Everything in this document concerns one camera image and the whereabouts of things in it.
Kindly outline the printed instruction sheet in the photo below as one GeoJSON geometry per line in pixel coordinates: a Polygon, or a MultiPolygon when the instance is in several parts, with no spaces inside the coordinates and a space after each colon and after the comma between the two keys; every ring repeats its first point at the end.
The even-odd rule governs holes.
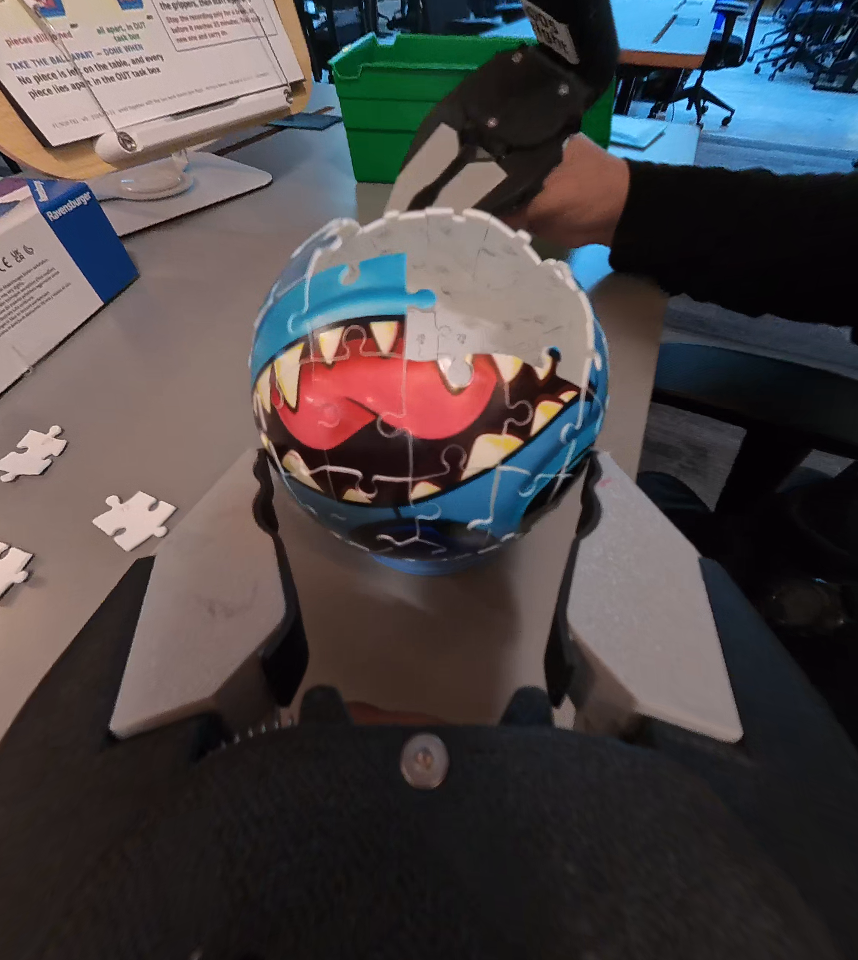
{"type": "Polygon", "coordinates": [[[303,80],[275,2],[0,1],[0,90],[51,147],[303,80]]]}

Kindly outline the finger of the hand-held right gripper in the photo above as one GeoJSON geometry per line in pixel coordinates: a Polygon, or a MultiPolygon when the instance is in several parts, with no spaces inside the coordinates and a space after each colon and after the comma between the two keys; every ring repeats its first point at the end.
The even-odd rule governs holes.
{"type": "Polygon", "coordinates": [[[429,209],[463,210],[475,207],[506,179],[506,174],[488,153],[460,158],[442,153],[431,155],[431,167],[436,176],[429,199],[429,209]]]}
{"type": "Polygon", "coordinates": [[[390,190],[387,213],[429,207],[473,158],[472,148],[460,141],[459,131],[447,123],[421,132],[390,190]]]}

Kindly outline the person's black clothing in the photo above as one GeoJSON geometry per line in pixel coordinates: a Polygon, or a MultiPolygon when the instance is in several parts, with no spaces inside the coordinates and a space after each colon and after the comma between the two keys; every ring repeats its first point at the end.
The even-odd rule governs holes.
{"type": "Polygon", "coordinates": [[[756,607],[858,752],[858,467],[800,467],[744,513],[711,508],[667,473],[640,489],[756,607]]]}

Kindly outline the printed cardboard puzzle box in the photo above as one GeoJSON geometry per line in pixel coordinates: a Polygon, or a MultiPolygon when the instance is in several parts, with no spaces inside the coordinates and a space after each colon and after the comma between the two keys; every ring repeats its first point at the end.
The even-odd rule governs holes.
{"type": "Polygon", "coordinates": [[[0,177],[0,396],[137,278],[87,183],[0,177]]]}

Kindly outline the wooden document stand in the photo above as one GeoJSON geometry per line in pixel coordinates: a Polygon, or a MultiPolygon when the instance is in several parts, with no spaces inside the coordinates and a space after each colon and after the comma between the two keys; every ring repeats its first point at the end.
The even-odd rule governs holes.
{"type": "Polygon", "coordinates": [[[120,235],[268,186],[272,177],[206,151],[240,131],[302,111],[313,86],[294,2],[274,2],[304,79],[64,146],[52,147],[0,89],[0,153],[25,173],[87,182],[120,235]]]}

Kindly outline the white background desk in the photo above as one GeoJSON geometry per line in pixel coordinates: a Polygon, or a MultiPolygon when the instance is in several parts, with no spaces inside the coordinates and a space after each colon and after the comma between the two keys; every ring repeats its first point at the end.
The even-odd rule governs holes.
{"type": "Polygon", "coordinates": [[[714,1],[611,1],[620,66],[699,69],[716,20],[714,1]]]}

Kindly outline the person's right hand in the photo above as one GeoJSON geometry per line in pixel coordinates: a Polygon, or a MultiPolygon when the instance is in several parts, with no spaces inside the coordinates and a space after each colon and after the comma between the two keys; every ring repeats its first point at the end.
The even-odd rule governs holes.
{"type": "Polygon", "coordinates": [[[504,222],[567,249],[610,247],[629,188],[627,161],[575,134],[565,142],[561,161],[538,194],[527,206],[507,214],[504,222]]]}

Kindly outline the black office chair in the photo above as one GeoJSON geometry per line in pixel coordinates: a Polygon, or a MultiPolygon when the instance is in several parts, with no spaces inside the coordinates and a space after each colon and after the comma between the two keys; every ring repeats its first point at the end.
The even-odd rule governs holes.
{"type": "Polygon", "coordinates": [[[711,106],[724,112],[721,126],[727,127],[735,116],[735,108],[706,88],[708,73],[735,69],[745,64],[755,35],[759,6],[746,2],[715,2],[713,12],[723,18],[721,30],[714,30],[705,56],[697,70],[696,79],[681,86],[667,99],[655,101],[648,114],[649,119],[658,119],[677,103],[684,103],[687,111],[695,114],[698,127],[704,126],[705,116],[711,106]]]}

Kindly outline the green plastic bin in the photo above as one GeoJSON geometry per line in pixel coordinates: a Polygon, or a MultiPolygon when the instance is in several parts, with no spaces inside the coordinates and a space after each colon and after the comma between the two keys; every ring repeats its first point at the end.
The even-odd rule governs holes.
{"type": "MultiPolygon", "coordinates": [[[[331,61],[355,179],[394,185],[427,115],[471,72],[518,38],[402,34],[380,42],[369,34],[331,61]]],[[[608,144],[613,82],[582,118],[595,115],[608,144]]]]}

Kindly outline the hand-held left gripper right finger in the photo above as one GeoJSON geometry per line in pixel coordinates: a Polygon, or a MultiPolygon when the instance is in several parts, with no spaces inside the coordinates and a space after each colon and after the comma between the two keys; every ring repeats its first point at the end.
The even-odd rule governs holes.
{"type": "Polygon", "coordinates": [[[646,720],[722,743],[743,726],[698,551],[606,452],[601,517],[577,546],[563,617],[575,693],[557,726],[627,737],[646,720]]]}

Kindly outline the person's right forearm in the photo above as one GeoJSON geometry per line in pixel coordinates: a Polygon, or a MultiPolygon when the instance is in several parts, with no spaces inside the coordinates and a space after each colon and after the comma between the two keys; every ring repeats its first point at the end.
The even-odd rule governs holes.
{"type": "Polygon", "coordinates": [[[747,317],[850,329],[858,345],[858,173],[627,165],[616,272],[747,317]]]}

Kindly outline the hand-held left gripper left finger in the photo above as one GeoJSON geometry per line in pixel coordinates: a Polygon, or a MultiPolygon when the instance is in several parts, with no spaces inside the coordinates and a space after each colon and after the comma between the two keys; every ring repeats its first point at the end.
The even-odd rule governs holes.
{"type": "Polygon", "coordinates": [[[291,709],[308,644],[266,453],[246,451],[153,557],[109,728],[202,714],[246,731],[291,709]]]}

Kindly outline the blue puzzle ball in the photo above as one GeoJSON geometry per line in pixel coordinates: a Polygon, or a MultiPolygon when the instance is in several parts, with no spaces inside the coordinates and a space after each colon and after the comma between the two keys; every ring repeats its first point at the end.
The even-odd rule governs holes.
{"type": "Polygon", "coordinates": [[[475,209],[336,219],[254,324],[267,462],[335,537],[447,571],[515,542],[591,472],[610,351],[568,264],[475,209]]]}

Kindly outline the row of black office chairs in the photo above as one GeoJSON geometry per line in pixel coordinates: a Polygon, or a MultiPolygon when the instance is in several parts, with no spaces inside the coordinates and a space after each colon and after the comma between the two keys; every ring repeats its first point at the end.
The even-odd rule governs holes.
{"type": "Polygon", "coordinates": [[[858,1],[782,1],[748,61],[769,79],[799,67],[813,90],[858,94],[858,1]]]}

